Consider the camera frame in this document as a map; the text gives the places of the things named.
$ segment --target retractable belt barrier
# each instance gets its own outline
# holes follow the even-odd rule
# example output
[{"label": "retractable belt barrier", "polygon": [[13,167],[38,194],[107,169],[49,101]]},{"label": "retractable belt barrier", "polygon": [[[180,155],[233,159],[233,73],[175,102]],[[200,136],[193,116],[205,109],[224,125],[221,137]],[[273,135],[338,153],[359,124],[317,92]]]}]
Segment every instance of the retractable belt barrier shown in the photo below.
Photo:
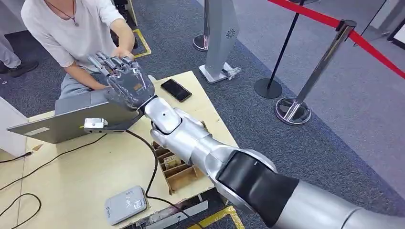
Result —
[{"label": "retractable belt barrier", "polygon": [[[299,13],[301,15],[304,15],[306,17],[309,17],[313,20],[316,20],[320,23],[323,23],[325,25],[329,25],[331,27],[337,28],[340,24],[340,20],[327,16],[325,14],[316,12],[314,10],[305,8],[303,6],[296,5],[295,3],[292,3],[288,0],[268,0],[274,4],[277,4],[281,7],[284,7],[286,9],[289,9],[291,11],[294,11],[296,13]],[[378,61],[383,63],[385,66],[390,68],[392,71],[394,71],[396,74],[401,76],[402,78],[405,79],[405,72],[403,72],[401,69],[399,69],[394,63],[392,63],[388,58],[386,58],[380,51],[378,51],[376,48],[374,48],[369,42],[367,42],[362,36],[360,36],[356,31],[351,31],[349,34],[349,38],[357,43],[360,47],[362,47],[366,52],[371,54],[374,58],[376,58]]]}]

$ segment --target silver robotic arm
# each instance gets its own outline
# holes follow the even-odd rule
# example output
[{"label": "silver robotic arm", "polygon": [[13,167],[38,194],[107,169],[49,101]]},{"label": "silver robotic arm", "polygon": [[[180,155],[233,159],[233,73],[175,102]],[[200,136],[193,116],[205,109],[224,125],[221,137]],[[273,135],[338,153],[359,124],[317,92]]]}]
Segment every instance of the silver robotic arm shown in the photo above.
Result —
[{"label": "silver robotic arm", "polygon": [[403,229],[405,219],[367,211],[304,181],[278,174],[261,153],[225,145],[201,122],[172,108],[154,94],[153,84],[136,62],[108,58],[89,60],[131,109],[152,121],[150,134],[184,162],[196,165],[237,208],[258,213],[277,229]]}]

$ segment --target floor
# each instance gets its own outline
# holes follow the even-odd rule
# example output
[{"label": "floor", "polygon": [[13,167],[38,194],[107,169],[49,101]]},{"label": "floor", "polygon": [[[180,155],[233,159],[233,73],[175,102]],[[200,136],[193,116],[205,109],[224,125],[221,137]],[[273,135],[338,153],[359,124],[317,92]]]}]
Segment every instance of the floor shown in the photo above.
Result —
[{"label": "floor", "polygon": [[[382,2],[321,0],[306,6],[339,20],[354,20],[361,32]],[[294,13],[265,0],[255,4],[234,0],[234,4],[241,26],[238,39],[272,69]],[[297,94],[334,36],[332,28],[301,16],[278,69],[279,79]],[[405,50],[385,39],[372,44],[405,69]],[[398,104],[404,95],[403,78],[347,41],[306,99],[312,110],[402,197],[405,136],[402,125],[393,120],[402,120],[405,108]]]},{"label": "floor", "polygon": [[[381,4],[365,2],[323,0],[306,6],[355,20],[356,30],[362,31]],[[351,7],[342,7],[345,3]],[[193,37],[203,28],[203,7],[195,0],[134,2],[139,28],[152,50],[138,59],[139,64],[157,79],[193,70],[237,143],[265,154],[280,173],[367,209],[404,216],[405,138],[402,125],[391,120],[401,123],[405,108],[397,104],[405,96],[405,80],[348,41],[306,100],[313,118],[304,126],[285,125],[274,116],[276,100],[258,96],[253,84],[271,74],[294,13],[265,0],[254,4],[234,0],[234,5],[241,32],[228,62],[243,70],[234,80],[208,84],[198,73],[205,54],[192,47]],[[299,92],[334,35],[327,26],[299,18],[277,72],[283,96]],[[0,85],[0,96],[26,116],[52,110],[63,70],[27,33],[11,34],[8,39],[23,60],[37,59],[40,66]],[[405,69],[405,63],[399,62],[404,50],[385,40],[373,45]],[[257,215],[238,215],[246,228],[265,228]],[[227,225],[221,222],[209,228],[224,228],[223,224]]]}]

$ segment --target robot finger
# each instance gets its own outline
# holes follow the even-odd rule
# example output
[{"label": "robot finger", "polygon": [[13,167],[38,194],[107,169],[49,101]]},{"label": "robot finger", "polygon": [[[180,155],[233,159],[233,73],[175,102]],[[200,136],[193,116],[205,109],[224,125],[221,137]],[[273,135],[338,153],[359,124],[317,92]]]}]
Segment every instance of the robot finger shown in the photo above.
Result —
[{"label": "robot finger", "polygon": [[107,55],[98,51],[96,55],[103,60],[113,71],[118,67]]},{"label": "robot finger", "polygon": [[106,77],[109,77],[111,73],[92,55],[89,55],[87,59]]},{"label": "robot finger", "polygon": [[122,61],[124,61],[125,63],[127,63],[129,65],[133,62],[133,60],[127,56],[122,58]]},{"label": "robot finger", "polygon": [[118,64],[120,68],[122,68],[124,71],[129,70],[129,65],[125,62],[123,62],[120,58],[114,56],[111,57],[114,63]]}]

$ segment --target power cord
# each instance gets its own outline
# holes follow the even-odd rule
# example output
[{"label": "power cord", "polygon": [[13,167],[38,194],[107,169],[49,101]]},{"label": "power cord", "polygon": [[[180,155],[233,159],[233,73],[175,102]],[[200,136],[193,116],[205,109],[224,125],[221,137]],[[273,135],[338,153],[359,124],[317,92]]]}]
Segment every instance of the power cord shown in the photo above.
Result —
[{"label": "power cord", "polygon": [[37,209],[37,211],[36,211],[31,217],[29,217],[28,219],[26,219],[24,222],[22,222],[22,223],[20,223],[20,224],[17,224],[15,227],[13,227],[13,228],[11,228],[11,229],[15,229],[15,228],[21,226],[22,224],[28,222],[30,219],[32,219],[32,218],[39,212],[39,210],[41,210],[41,207],[42,207],[42,202],[41,202],[41,200],[40,200],[36,195],[34,195],[34,194],[32,194],[32,193],[24,193],[24,194],[21,194],[20,196],[18,196],[17,198],[15,198],[14,201],[10,204],[10,206],[8,206],[4,211],[2,211],[2,212],[0,213],[0,217],[1,217],[8,209],[10,209],[10,208],[13,206],[13,204],[14,204],[19,198],[21,198],[21,197],[23,197],[23,196],[26,196],[26,195],[28,195],[28,196],[33,196],[33,197],[35,197],[35,198],[37,199],[38,204],[39,204],[38,209]]},{"label": "power cord", "polygon": [[19,157],[14,158],[14,159],[6,160],[6,161],[0,161],[0,164],[1,164],[1,163],[6,163],[6,162],[10,162],[10,161],[15,161],[15,160],[18,160],[18,159],[20,159],[20,158],[22,158],[22,157],[29,156],[29,155],[31,155],[31,154],[32,154],[32,152],[30,151],[30,152],[28,152],[28,153],[26,153],[26,154],[24,154],[24,155],[21,155],[21,156],[19,156]]},{"label": "power cord", "polygon": [[70,152],[72,152],[72,151],[81,149],[81,148],[83,148],[83,147],[92,145],[92,144],[94,144],[94,143],[100,141],[100,140],[101,140],[103,137],[105,137],[106,135],[107,135],[107,134],[102,135],[101,137],[99,137],[99,138],[98,138],[96,141],[94,141],[94,142],[88,143],[88,144],[86,144],[86,145],[83,145],[83,146],[80,146],[80,147],[78,147],[78,148],[74,148],[74,149],[72,149],[72,150],[69,150],[69,151],[66,151],[66,152],[64,152],[64,153],[59,154],[58,156],[54,157],[52,160],[48,161],[47,163],[45,163],[45,164],[39,166],[38,168],[36,168],[34,171],[30,172],[29,174],[27,174],[27,175],[25,175],[25,176],[22,176],[21,178],[16,179],[16,180],[14,180],[13,182],[9,183],[8,185],[2,187],[2,188],[0,189],[0,191],[4,190],[4,189],[7,188],[8,186],[10,186],[10,185],[12,185],[12,184],[14,184],[14,183],[16,183],[16,182],[18,182],[18,181],[24,179],[24,178],[27,178],[27,177],[31,176],[33,173],[35,173],[36,171],[38,171],[38,170],[41,169],[42,167],[48,165],[49,163],[53,162],[53,161],[54,161],[55,159],[57,159],[58,157],[60,157],[60,156],[62,156],[62,155],[65,155],[65,154],[67,154],[67,153],[70,153]]},{"label": "power cord", "polygon": [[[52,160],[48,161],[47,163],[45,163],[45,164],[39,166],[38,168],[36,168],[34,171],[30,172],[29,174],[27,174],[27,175],[25,175],[25,176],[22,176],[21,178],[19,178],[19,179],[17,179],[17,180],[14,180],[13,182],[9,183],[8,185],[2,187],[2,188],[0,189],[0,191],[4,190],[5,188],[9,187],[10,185],[12,185],[12,184],[14,184],[14,183],[16,183],[16,182],[18,182],[18,181],[24,179],[24,178],[27,178],[28,176],[30,176],[30,175],[32,175],[33,173],[35,173],[36,171],[38,171],[40,168],[42,168],[42,167],[46,166],[47,164],[53,162],[53,161],[54,161],[55,159],[57,159],[58,157],[60,157],[60,156],[62,156],[62,155],[65,155],[65,154],[67,154],[67,153],[70,153],[70,152],[72,152],[72,151],[81,149],[81,148],[83,148],[83,147],[92,145],[92,144],[94,144],[94,143],[100,141],[100,140],[101,140],[103,137],[105,137],[106,135],[107,135],[107,134],[102,135],[101,137],[99,137],[99,138],[98,138],[96,141],[94,141],[94,142],[88,143],[88,144],[86,144],[86,145],[83,145],[83,146],[80,146],[80,147],[77,147],[77,148],[75,148],[75,149],[72,149],[72,150],[69,150],[69,151],[66,151],[66,152],[64,152],[64,153],[59,154],[58,156],[54,157]],[[22,156],[20,156],[20,157],[14,158],[14,159],[12,159],[12,160],[9,160],[9,161],[17,160],[17,159],[19,159],[19,158],[21,158],[21,157],[28,156],[28,155],[32,154],[32,152],[28,152],[28,153],[26,153],[25,155],[22,155]],[[37,199],[37,201],[38,201],[38,203],[39,203],[38,209],[37,209],[37,211],[36,211],[31,217],[29,217],[29,218],[26,219],[24,222],[18,224],[17,226],[15,226],[15,227],[13,227],[13,228],[11,228],[11,229],[15,229],[15,228],[17,228],[18,226],[21,226],[22,224],[28,222],[30,219],[32,219],[32,218],[39,212],[39,210],[41,210],[42,202],[41,202],[41,200],[39,199],[39,197],[37,197],[36,195],[34,195],[34,194],[32,194],[32,193],[24,193],[24,194],[18,196],[17,198],[15,198],[14,201],[10,204],[10,206],[8,206],[8,207],[0,214],[0,217],[1,217],[8,209],[10,209],[10,208],[13,206],[13,204],[14,204],[19,198],[21,198],[21,197],[23,197],[23,196],[26,196],[26,195],[33,196],[33,197],[35,197],[35,198]]]},{"label": "power cord", "polygon": [[[150,181],[149,181],[149,184],[148,184],[148,188],[146,189],[146,192],[145,192],[146,198],[155,199],[155,200],[159,200],[159,201],[165,202],[165,203],[171,205],[172,207],[176,208],[176,209],[177,209],[178,211],[180,211],[181,213],[183,213],[187,218],[191,218],[189,214],[187,214],[186,212],[184,212],[183,210],[181,210],[181,209],[180,209],[179,207],[177,207],[176,205],[170,203],[169,201],[167,201],[167,200],[165,200],[165,199],[158,198],[158,197],[149,196],[150,187],[152,186],[152,182],[153,182],[153,180],[155,179],[155,175],[156,175],[156,172],[157,172],[157,170],[158,170],[158,158],[156,157],[155,149],[152,147],[152,145],[150,145],[150,144],[149,144],[144,138],[142,138],[141,136],[139,136],[139,135],[133,133],[133,132],[130,131],[130,130],[126,130],[126,132],[129,133],[130,135],[132,135],[132,136],[138,138],[138,139],[141,140],[143,143],[145,143],[145,144],[149,147],[149,149],[152,151],[152,154],[153,154],[153,156],[155,157],[155,167],[154,167],[154,169],[153,169],[152,177],[150,178]],[[2,188],[0,189],[0,191],[6,189],[7,187],[11,186],[12,184],[14,184],[14,183],[16,183],[16,182],[18,182],[18,181],[20,181],[20,180],[23,180],[23,179],[27,178],[28,176],[32,175],[33,173],[35,173],[35,172],[38,171],[39,169],[41,169],[41,168],[43,168],[44,166],[46,166],[46,165],[50,164],[51,162],[53,162],[53,161],[54,161],[55,159],[57,159],[58,157],[60,157],[60,156],[62,156],[62,155],[65,155],[65,154],[67,154],[67,153],[70,153],[70,152],[72,152],[72,151],[81,149],[81,148],[83,148],[83,147],[92,145],[92,144],[98,142],[99,140],[101,140],[101,139],[102,139],[103,137],[105,137],[106,135],[107,135],[107,134],[102,135],[101,137],[99,137],[99,138],[98,138],[96,141],[94,141],[94,142],[88,143],[88,144],[86,144],[86,145],[83,145],[83,146],[80,146],[80,147],[77,147],[77,148],[75,148],[75,149],[72,149],[72,150],[69,150],[69,151],[66,151],[66,152],[64,152],[64,153],[59,154],[58,156],[54,157],[52,160],[46,162],[45,164],[39,166],[38,168],[36,168],[36,169],[33,170],[32,172],[30,172],[29,174],[27,174],[27,175],[25,175],[25,176],[22,176],[21,178],[19,178],[19,179],[17,179],[17,180],[14,180],[13,182],[9,183],[8,185],[2,187]],[[14,158],[14,159],[9,160],[9,161],[17,160],[17,159],[19,159],[19,158],[21,158],[21,157],[28,156],[28,155],[32,154],[32,152],[30,152],[30,154],[28,154],[28,153],[26,153],[26,155],[22,155],[22,156],[20,156],[20,157]],[[22,224],[28,222],[30,219],[32,219],[32,218],[39,212],[39,210],[40,210],[41,207],[42,207],[42,202],[41,202],[41,200],[40,200],[36,195],[34,195],[34,194],[32,194],[32,193],[24,193],[24,194],[18,196],[18,197],[11,203],[11,205],[8,206],[8,207],[0,214],[0,217],[1,217],[8,209],[10,209],[10,208],[12,207],[12,205],[13,205],[19,198],[21,198],[22,196],[25,196],[25,195],[30,195],[30,196],[33,196],[33,197],[35,197],[35,198],[37,199],[37,201],[38,201],[38,203],[39,203],[38,209],[37,209],[37,211],[36,211],[31,217],[29,217],[27,220],[25,220],[25,221],[22,222],[21,224],[19,224],[19,225],[13,227],[13,228],[11,228],[11,229],[15,229],[15,228],[17,228],[18,226],[21,226]],[[200,228],[204,228],[203,226],[201,226],[200,223],[196,222],[196,224],[197,224]]]},{"label": "power cord", "polygon": [[[142,138],[141,136],[135,134],[134,132],[132,132],[132,131],[130,131],[130,130],[126,130],[125,132],[127,132],[128,134],[130,134],[130,135],[136,137],[137,139],[139,139],[139,140],[141,140],[143,143],[145,143],[145,144],[149,147],[149,149],[152,151],[153,156],[155,157],[155,167],[154,167],[154,169],[153,169],[152,177],[150,178],[150,181],[149,181],[149,184],[148,184],[148,188],[146,189],[146,192],[145,192],[146,198],[155,199],[155,200],[159,200],[159,201],[165,202],[165,203],[171,205],[172,207],[176,208],[176,209],[177,209],[178,211],[180,211],[181,213],[183,213],[185,216],[187,216],[187,218],[191,218],[187,213],[185,213],[183,210],[181,210],[181,209],[180,209],[179,207],[177,207],[176,205],[170,203],[169,201],[167,201],[167,200],[165,200],[165,199],[158,198],[158,197],[149,196],[150,187],[152,186],[152,182],[153,182],[153,180],[155,179],[155,175],[156,175],[156,172],[157,172],[157,170],[158,170],[158,158],[156,157],[155,149],[152,147],[151,144],[149,144],[149,142],[147,142],[144,138]],[[204,228],[203,226],[201,226],[200,223],[196,222],[196,224],[197,224],[201,229]]]}]

